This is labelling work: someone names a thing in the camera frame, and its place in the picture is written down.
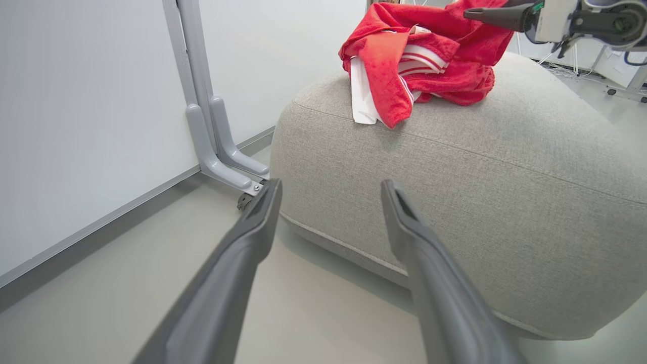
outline light gray floor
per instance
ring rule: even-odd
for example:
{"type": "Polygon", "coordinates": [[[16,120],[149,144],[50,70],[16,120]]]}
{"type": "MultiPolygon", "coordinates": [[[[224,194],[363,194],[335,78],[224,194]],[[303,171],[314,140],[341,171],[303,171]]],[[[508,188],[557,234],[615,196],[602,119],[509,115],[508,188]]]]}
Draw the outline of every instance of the light gray floor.
{"type": "MultiPolygon", "coordinates": [[[[565,82],[645,148],[644,104],[608,96],[594,82],[565,82]]],[[[268,163],[269,153],[255,158],[268,163]]],[[[0,363],[128,362],[236,221],[237,197],[195,175],[0,291],[0,363]]],[[[633,364],[647,357],[645,337],[643,297],[592,339],[520,347],[531,364],[633,364]]],[[[256,274],[237,362],[424,363],[425,356],[406,290],[280,221],[256,274]]]]}

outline gray fabric ottoman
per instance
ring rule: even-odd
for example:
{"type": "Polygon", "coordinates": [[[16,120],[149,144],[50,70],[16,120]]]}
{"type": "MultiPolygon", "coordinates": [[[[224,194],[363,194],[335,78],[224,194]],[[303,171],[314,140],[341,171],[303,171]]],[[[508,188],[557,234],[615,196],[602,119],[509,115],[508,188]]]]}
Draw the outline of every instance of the gray fabric ottoman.
{"type": "Polygon", "coordinates": [[[615,127],[533,61],[506,54],[479,104],[416,104],[396,130],[355,124],[339,74],[285,108],[272,145],[281,215],[398,284],[380,182],[399,180],[505,322],[583,339],[647,287],[647,168],[615,127]]]}

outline white stripe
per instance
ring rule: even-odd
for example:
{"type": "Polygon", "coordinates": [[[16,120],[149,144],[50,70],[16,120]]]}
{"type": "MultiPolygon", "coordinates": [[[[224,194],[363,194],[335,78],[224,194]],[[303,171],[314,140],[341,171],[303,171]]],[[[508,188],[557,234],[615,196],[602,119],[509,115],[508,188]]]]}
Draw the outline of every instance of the white stripe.
{"type": "Polygon", "coordinates": [[[407,86],[406,81],[402,78],[402,76],[398,75],[400,78],[400,82],[402,82],[402,85],[404,86],[404,89],[406,90],[407,94],[409,95],[409,101],[411,102],[411,106],[413,106],[413,95],[411,94],[411,91],[409,90],[409,86],[407,86]]]}
{"type": "Polygon", "coordinates": [[[434,71],[436,71],[436,73],[440,72],[438,67],[436,67],[432,62],[429,62],[428,60],[425,60],[424,58],[420,58],[418,56],[411,56],[409,54],[405,54],[404,56],[402,56],[402,58],[405,59],[405,60],[416,60],[418,62],[424,63],[425,66],[433,69],[434,71]]]}
{"type": "Polygon", "coordinates": [[[435,52],[432,52],[431,50],[429,50],[429,49],[427,49],[425,47],[421,47],[421,46],[415,45],[415,44],[409,44],[404,48],[404,52],[405,53],[417,53],[417,54],[420,54],[421,56],[425,56],[425,57],[429,58],[430,60],[436,62],[436,64],[439,67],[442,67],[442,68],[447,67],[447,62],[443,61],[443,59],[440,58],[438,56],[438,54],[436,54],[435,52]]]}
{"type": "Polygon", "coordinates": [[[429,68],[429,65],[427,63],[422,63],[417,60],[412,60],[408,62],[400,62],[398,63],[398,73],[406,72],[409,71],[410,69],[413,68],[421,68],[425,67],[426,70],[418,70],[416,72],[422,72],[422,73],[438,73],[438,69],[431,69],[429,68]]]}
{"type": "Polygon", "coordinates": [[[432,70],[425,71],[424,69],[419,69],[418,71],[409,71],[409,72],[401,73],[400,76],[408,76],[410,74],[416,74],[416,73],[437,74],[438,72],[435,72],[432,70]]]}

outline metal stand leg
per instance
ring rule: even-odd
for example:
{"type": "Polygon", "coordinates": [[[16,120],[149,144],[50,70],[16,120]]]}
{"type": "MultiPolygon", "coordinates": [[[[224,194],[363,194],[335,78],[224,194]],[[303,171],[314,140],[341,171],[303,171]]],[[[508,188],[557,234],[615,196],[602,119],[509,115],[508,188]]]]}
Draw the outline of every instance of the metal stand leg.
{"type": "Polygon", "coordinates": [[[211,109],[211,118],[214,122],[214,129],[216,130],[215,138],[220,151],[218,153],[220,160],[230,166],[246,170],[263,179],[269,179],[270,168],[263,163],[249,158],[238,150],[238,147],[234,144],[223,98],[213,96],[209,100],[209,108],[211,109]]]}
{"type": "Polygon", "coordinates": [[[270,168],[244,155],[234,144],[225,103],[221,97],[214,96],[204,45],[199,0],[178,0],[177,4],[182,19],[195,93],[198,105],[202,108],[203,119],[206,121],[205,132],[213,143],[213,149],[222,162],[261,178],[268,178],[270,168]]]}
{"type": "Polygon", "coordinates": [[[261,185],[254,183],[249,177],[243,176],[225,166],[214,153],[214,149],[209,142],[209,135],[206,131],[206,124],[204,123],[203,112],[200,106],[190,104],[186,108],[186,119],[189,122],[193,146],[198,156],[202,173],[227,185],[238,188],[250,197],[256,196],[261,189],[261,185]]]}

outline red towel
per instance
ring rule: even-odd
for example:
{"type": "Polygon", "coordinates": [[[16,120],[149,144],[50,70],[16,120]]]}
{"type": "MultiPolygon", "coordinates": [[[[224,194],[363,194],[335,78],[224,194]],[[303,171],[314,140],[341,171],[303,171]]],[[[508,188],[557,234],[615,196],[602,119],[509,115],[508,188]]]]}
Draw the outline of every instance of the red towel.
{"type": "Polygon", "coordinates": [[[463,12],[501,7],[506,2],[461,0],[445,9],[374,3],[340,49],[339,57],[348,73],[352,57],[364,61],[375,108],[391,129],[411,116],[412,91],[422,92],[417,102],[428,102],[437,95],[462,106],[471,105],[483,100],[494,86],[492,66],[503,56],[513,32],[465,19],[463,12]],[[410,34],[416,25],[431,32],[410,34]],[[411,51],[412,45],[418,46],[413,48],[419,52],[411,51]],[[443,73],[408,74],[400,64],[403,54],[422,57],[439,68],[438,62],[447,62],[446,68],[443,73]],[[431,60],[429,55],[437,57],[431,60]]]}

